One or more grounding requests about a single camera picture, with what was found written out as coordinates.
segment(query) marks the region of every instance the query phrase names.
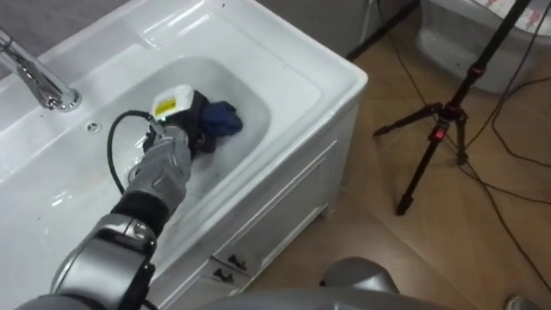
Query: faucet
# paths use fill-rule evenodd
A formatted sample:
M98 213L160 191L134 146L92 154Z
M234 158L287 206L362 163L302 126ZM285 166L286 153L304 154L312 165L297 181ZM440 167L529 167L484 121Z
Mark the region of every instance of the faucet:
M45 109L69 112L82 97L0 28L0 64L16 74Z

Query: blue cloth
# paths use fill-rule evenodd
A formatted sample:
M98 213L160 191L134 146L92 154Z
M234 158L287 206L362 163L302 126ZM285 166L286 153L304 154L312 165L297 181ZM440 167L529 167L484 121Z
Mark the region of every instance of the blue cloth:
M215 102L205 106L199 114L199 126L214 137L225 137L243 129L237 110L228 102Z

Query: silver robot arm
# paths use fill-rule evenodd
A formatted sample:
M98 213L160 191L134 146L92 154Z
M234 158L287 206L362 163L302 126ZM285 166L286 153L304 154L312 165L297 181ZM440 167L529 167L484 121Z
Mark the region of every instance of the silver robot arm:
M188 135L169 125L156 136L124 195L59 267L49 295L17 310L138 310L164 224L186 196Z

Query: black tripod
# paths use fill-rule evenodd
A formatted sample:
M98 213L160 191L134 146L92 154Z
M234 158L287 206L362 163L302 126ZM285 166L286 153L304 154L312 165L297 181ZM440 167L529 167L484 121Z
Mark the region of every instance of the black tripod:
M399 201L398 207L396 208L396 215L401 216L406 214L407 209L411 206L413 202L413 191L417 188L417 185L421 180L424 170L429 164L432 155L434 155L434 152L446 136L452 121L454 121L457 126L457 164L462 165L467 162L468 156L465 152L465 125L467 123L467 114L461 108L461 103L471 90L474 83L476 83L476 81L484 75L488 62L492 58L493 54L498 50L499 46L501 46L509 32L513 29L513 27L515 27L515 23L520 18L526 7L528 7L530 1L531 0L516 0L515 4L513 4L511 10L501 23L501 26L499 26L498 30L493 35L479 59L471 65L467 76L461 83L461 86L448 103L445 105L442 105L439 102L428 104L419 111L396 121L392 125L381 127L373 133L373 136L377 137L385 133L389 133L394 129L411 124L414 121L419 121L425 117L432 115L438 116L436 125L432 129L432 132L428 138L430 141L429 147L415 170L415 174L413 175L406 192L402 195L402 199Z

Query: wall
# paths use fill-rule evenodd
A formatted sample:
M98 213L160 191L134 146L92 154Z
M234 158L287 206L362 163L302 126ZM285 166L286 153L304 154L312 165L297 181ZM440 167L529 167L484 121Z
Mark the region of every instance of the wall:
M40 55L126 1L128 0L0 0L0 27L5 28L33 55ZM385 18L392 17L410 1L415 0L382 0ZM346 14L331 14L332 0L260 0L260 3L268 7L273 4L272 9L276 13L342 55L354 48L350 47L350 42L353 45L356 40L359 44L381 26L378 11L373 9L374 2L375 0L346 0L340 3L347 3L346 6L341 5L344 8L341 10L353 16L349 19ZM7 70L0 66L0 78L7 74Z
M40 55L127 0L0 0L0 27ZM0 78L7 71L0 68Z

